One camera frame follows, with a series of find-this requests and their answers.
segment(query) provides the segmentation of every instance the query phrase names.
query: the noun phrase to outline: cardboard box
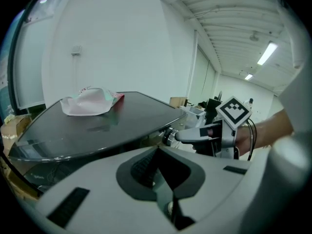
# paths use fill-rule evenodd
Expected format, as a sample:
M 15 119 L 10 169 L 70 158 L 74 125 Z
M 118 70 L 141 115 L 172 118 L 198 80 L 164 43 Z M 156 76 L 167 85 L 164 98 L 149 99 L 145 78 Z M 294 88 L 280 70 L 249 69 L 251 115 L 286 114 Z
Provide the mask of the cardboard box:
M 186 99 L 187 97 L 171 97 L 169 105 L 175 108 L 178 108 L 179 106 L 184 106 Z
M 7 124 L 3 124 L 1 126 L 1 136 L 4 149 L 6 150 L 6 156 L 8 156 L 9 150 L 11 149 L 15 140 L 24 132 L 30 122 L 31 118 L 29 115 L 19 115 L 15 116 Z

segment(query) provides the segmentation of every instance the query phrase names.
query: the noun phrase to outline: person's arm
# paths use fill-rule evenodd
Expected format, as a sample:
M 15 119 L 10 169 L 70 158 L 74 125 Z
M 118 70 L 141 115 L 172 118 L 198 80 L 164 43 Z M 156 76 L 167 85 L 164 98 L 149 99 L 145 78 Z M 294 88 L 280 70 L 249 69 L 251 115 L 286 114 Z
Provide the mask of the person's arm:
M 273 144 L 277 139 L 290 135 L 293 127 L 285 110 L 281 110 L 271 118 L 256 124 L 257 141 L 254 148 Z M 239 154 L 243 155 L 250 150 L 250 132 L 248 127 L 240 127 L 237 131 L 236 146 Z

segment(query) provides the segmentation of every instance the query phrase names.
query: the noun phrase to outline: fluorescent light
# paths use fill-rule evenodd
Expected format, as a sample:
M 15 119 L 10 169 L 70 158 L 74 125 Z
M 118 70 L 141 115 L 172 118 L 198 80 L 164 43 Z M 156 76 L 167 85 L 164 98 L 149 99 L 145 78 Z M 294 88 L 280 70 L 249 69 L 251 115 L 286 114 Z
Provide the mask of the fluorescent light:
M 249 80 L 251 77 L 253 77 L 253 75 L 249 74 L 249 75 L 246 76 L 245 80 Z
M 45 3 L 45 2 L 47 2 L 47 0 L 40 0 L 39 3 Z
M 267 47 L 262 57 L 258 61 L 258 64 L 263 65 L 266 62 L 266 60 L 271 56 L 271 54 L 273 54 L 275 49 L 277 49 L 277 44 L 275 44 L 274 42 L 270 42 L 269 46 Z

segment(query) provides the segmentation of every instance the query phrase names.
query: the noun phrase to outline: ceiling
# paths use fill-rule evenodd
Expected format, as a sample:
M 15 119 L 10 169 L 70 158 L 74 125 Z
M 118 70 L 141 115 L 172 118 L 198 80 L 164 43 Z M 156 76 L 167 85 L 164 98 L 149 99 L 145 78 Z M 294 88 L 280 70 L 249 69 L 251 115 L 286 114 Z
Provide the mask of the ceiling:
M 276 9 L 276 0 L 163 0 L 206 34 L 222 74 L 249 80 L 279 95 L 295 74 L 290 40 Z M 276 51 L 262 65 L 270 41 Z

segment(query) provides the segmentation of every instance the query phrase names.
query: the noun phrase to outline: white plastic bag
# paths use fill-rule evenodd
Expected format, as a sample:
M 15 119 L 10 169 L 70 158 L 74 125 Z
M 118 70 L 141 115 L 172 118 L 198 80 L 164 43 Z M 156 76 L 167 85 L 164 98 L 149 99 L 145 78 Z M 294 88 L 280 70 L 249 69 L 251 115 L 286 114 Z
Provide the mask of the white plastic bag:
M 77 96 L 63 98 L 60 104 L 69 116 L 95 116 L 108 112 L 123 96 L 105 88 L 87 87 Z

